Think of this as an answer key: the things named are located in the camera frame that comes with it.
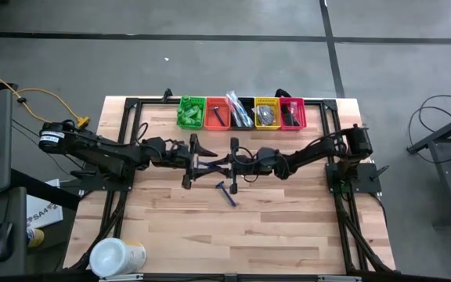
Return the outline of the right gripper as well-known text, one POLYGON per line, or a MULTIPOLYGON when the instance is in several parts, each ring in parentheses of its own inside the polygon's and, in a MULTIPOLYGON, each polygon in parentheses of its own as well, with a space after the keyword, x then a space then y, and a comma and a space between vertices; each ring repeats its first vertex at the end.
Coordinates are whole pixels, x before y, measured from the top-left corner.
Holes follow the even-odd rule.
MULTIPOLYGON (((232 184, 229 187, 231 194, 237 194, 238 185, 236 177, 238 175, 270 175, 276 165, 276 150, 262 147, 257 153, 252 154, 246 147, 240 145, 236 137, 230 139, 230 154, 224 158, 211 161, 210 165, 226 165, 230 163, 230 176, 232 184)), ((215 172, 223 175, 229 174, 228 168, 219 166, 212 167, 215 172)))

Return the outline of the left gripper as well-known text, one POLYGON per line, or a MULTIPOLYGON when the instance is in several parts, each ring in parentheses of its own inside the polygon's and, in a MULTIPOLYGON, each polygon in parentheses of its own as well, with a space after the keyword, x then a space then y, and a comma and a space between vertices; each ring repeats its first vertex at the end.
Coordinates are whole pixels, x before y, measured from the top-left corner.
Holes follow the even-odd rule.
MULTIPOLYGON (((188 143, 183 141, 155 137, 151 139, 151 149, 155 154, 151 156, 151 163, 156 167, 184 169, 182 187, 191 188, 192 174, 203 175, 205 168, 193 168, 193 159, 198 144, 197 134, 191 134, 188 143)), ((217 157, 218 155, 201 146, 198 147, 198 155, 201 157, 217 157)))

